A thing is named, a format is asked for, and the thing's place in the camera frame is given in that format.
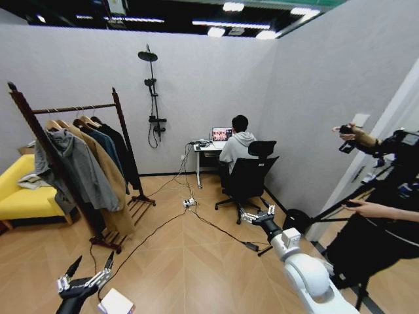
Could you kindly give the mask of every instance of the laptop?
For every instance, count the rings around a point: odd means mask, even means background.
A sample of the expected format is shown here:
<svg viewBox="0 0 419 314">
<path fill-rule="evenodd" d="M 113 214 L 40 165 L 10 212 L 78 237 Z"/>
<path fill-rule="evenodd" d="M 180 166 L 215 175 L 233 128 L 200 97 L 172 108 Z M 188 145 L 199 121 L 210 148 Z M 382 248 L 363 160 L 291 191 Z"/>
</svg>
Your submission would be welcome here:
<svg viewBox="0 0 419 314">
<path fill-rule="evenodd" d="M 224 148 L 233 134 L 232 128 L 212 128 L 212 143 L 215 148 Z"/>
</svg>

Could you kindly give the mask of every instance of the backrest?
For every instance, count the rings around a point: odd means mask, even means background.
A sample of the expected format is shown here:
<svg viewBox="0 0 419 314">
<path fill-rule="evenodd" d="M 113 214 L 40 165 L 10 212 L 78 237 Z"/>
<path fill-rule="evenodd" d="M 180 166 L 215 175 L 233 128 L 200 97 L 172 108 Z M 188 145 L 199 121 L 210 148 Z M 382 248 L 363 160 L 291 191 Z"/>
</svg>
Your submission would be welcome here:
<svg viewBox="0 0 419 314">
<path fill-rule="evenodd" d="M 279 157 L 265 160 L 237 158 L 228 182 L 228 193 L 235 198 L 261 196 L 264 178 Z"/>
<path fill-rule="evenodd" d="M 276 141 L 254 141 L 250 143 L 247 152 L 249 155 L 257 156 L 259 159 L 266 159 L 274 152 Z"/>
<path fill-rule="evenodd" d="M 35 170 L 35 155 L 26 154 L 0 175 L 0 201 L 20 190 L 18 180 Z"/>
</svg>

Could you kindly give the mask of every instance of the ceiling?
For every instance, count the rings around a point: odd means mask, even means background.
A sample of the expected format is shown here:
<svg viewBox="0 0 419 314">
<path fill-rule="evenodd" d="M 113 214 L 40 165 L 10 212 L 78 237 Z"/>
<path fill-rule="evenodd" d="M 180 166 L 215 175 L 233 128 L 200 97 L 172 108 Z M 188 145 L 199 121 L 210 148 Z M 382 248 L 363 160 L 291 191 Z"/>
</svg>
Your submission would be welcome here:
<svg viewBox="0 0 419 314">
<path fill-rule="evenodd" d="M 318 9 L 321 14 L 346 0 L 245 0 L 241 12 L 225 12 L 225 1 L 218 0 L 2 0 L 0 7 L 37 26 L 63 26 L 130 31 L 157 31 L 207 35 L 209 26 L 193 25 L 192 21 L 216 21 L 246 24 L 265 24 L 269 29 L 286 32 L 308 22 L 291 14 L 295 7 Z M 109 23 L 107 16 L 154 18 L 159 22 L 142 22 L 119 18 Z M 224 27 L 225 35 L 233 35 L 233 27 Z M 255 37 L 261 30 L 241 27 L 239 36 Z"/>
</svg>

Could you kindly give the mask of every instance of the office chair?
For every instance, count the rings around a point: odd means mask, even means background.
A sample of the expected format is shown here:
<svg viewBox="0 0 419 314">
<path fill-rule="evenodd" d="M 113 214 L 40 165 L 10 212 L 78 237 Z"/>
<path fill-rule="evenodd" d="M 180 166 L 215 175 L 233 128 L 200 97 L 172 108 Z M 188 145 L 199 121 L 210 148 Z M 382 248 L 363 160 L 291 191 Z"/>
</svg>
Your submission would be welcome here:
<svg viewBox="0 0 419 314">
<path fill-rule="evenodd" d="M 237 224 L 242 222 L 242 205 L 261 208 L 247 199 L 256 196 L 261 197 L 264 191 L 264 178 L 274 162 L 279 158 L 267 158 L 274 152 L 276 141 L 254 141 L 249 145 L 248 152 L 258 159 L 237 158 L 231 175 L 221 174 L 221 186 L 223 193 L 230 196 L 228 200 L 219 201 L 215 204 L 215 210 L 222 204 L 235 203 L 237 206 Z M 228 167 L 221 167 L 221 173 L 227 172 Z"/>
</svg>

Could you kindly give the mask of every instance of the yellow sofa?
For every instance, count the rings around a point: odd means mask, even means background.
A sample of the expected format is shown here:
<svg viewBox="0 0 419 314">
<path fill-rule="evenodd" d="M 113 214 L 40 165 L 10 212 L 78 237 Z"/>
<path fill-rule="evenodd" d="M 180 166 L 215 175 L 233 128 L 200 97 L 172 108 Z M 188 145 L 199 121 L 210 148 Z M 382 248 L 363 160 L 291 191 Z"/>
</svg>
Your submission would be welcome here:
<svg viewBox="0 0 419 314">
<path fill-rule="evenodd" d="M 65 215 L 55 202 L 55 188 L 42 186 L 30 190 L 18 186 L 18 180 L 34 169 L 35 156 L 26 154 L 0 175 L 0 220 L 9 229 L 13 228 L 9 220 L 19 218 L 63 216 L 72 224 L 70 215 Z"/>
</svg>

